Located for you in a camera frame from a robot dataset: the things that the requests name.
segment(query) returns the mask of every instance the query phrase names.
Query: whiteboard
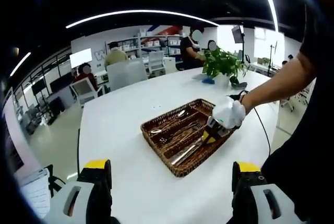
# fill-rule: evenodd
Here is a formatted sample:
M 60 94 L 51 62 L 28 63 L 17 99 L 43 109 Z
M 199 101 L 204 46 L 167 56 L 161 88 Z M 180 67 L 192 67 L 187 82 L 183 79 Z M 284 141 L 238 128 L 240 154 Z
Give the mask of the whiteboard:
M 80 52 L 71 54 L 69 56 L 69 60 L 71 62 L 71 68 L 80 66 L 83 63 L 90 62 L 92 61 L 92 50 L 91 48 L 88 48 Z

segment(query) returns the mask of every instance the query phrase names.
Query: woven tray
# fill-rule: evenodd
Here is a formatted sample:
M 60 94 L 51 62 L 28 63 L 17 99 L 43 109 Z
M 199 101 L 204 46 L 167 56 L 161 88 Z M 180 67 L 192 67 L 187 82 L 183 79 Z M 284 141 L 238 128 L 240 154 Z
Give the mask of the woven tray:
M 148 144 L 176 177 L 184 177 L 191 173 L 224 144 L 233 133 L 232 130 L 228 131 L 216 142 L 202 145 L 178 166 L 171 164 L 170 159 L 174 155 L 190 146 L 203 135 L 213 107 L 214 104 L 203 99 L 197 99 L 141 125 L 140 129 Z M 183 110 L 186 113 L 178 117 Z M 197 123 L 196 127 L 189 129 L 190 124 L 195 123 Z M 159 133 L 151 132 L 157 129 L 162 131 Z

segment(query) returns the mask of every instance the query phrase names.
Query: black ceiling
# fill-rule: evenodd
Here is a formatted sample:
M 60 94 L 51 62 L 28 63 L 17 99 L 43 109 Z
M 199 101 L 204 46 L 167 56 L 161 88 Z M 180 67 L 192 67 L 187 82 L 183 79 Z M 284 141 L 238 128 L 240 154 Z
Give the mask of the black ceiling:
M 303 1 L 274 0 L 274 3 L 279 23 L 291 27 L 280 28 L 280 31 L 300 39 L 304 26 Z M 195 22 L 180 16 L 127 14 L 65 28 L 66 25 L 87 17 L 129 9 L 176 11 L 209 20 L 217 17 L 246 17 L 272 21 L 267 0 L 10 0 L 7 8 L 7 35 L 10 44 L 20 48 L 20 56 L 13 60 L 12 66 L 26 52 L 32 52 L 23 64 L 25 68 L 18 71 L 26 73 L 43 58 L 70 45 L 71 40 L 82 35 L 132 25 L 191 25 Z M 222 23 L 232 22 L 235 21 L 226 20 Z M 273 28 L 270 24 L 258 25 L 259 23 L 246 20 L 243 22 L 250 27 Z

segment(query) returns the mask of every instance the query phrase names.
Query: gray floor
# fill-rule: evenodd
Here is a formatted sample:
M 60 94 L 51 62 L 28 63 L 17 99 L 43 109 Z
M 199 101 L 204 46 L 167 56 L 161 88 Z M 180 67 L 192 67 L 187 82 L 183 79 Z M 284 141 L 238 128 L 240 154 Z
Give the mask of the gray floor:
M 271 152 L 279 148 L 293 133 L 306 106 L 292 98 L 293 112 L 280 108 Z M 42 166 L 54 165 L 54 175 L 64 181 L 75 180 L 77 173 L 77 138 L 82 109 L 78 103 L 62 113 L 51 126 L 39 126 L 30 136 L 30 145 Z

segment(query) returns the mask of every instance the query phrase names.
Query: tripod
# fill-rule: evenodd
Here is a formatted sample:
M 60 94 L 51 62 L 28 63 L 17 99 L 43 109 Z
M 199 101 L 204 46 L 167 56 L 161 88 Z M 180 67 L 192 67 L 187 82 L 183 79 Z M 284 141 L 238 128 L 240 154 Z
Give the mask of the tripod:
M 269 73 L 270 73 L 270 69 L 271 69 L 271 52 L 272 49 L 275 48 L 275 53 L 276 53 L 276 48 L 277 48 L 277 41 L 276 41 L 276 46 L 270 45 L 270 58 L 269 58 L 269 65 L 268 65 L 268 72 L 267 72 L 267 76 L 269 77 Z

